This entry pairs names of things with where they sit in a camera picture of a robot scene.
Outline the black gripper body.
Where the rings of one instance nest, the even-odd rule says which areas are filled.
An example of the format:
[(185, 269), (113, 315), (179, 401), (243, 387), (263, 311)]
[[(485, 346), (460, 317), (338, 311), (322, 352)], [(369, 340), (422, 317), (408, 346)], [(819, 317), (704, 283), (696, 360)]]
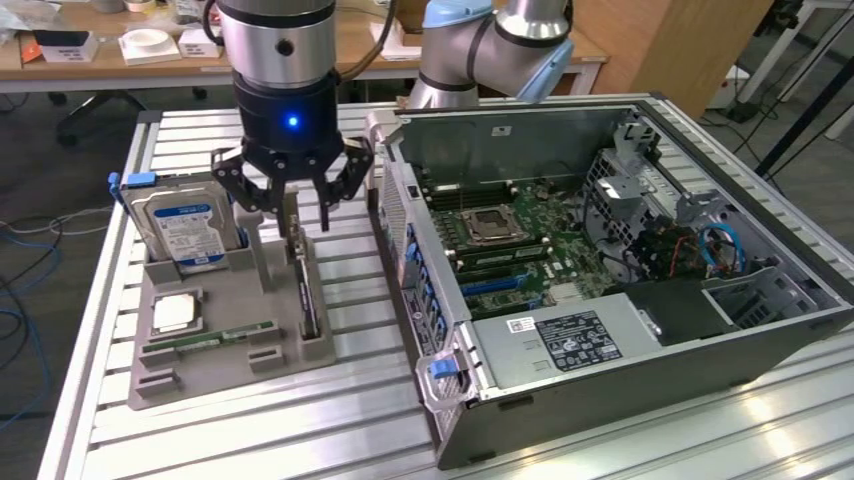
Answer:
[(307, 86), (282, 89), (234, 76), (243, 157), (270, 178), (328, 183), (329, 167), (344, 152), (338, 80), (328, 74)]

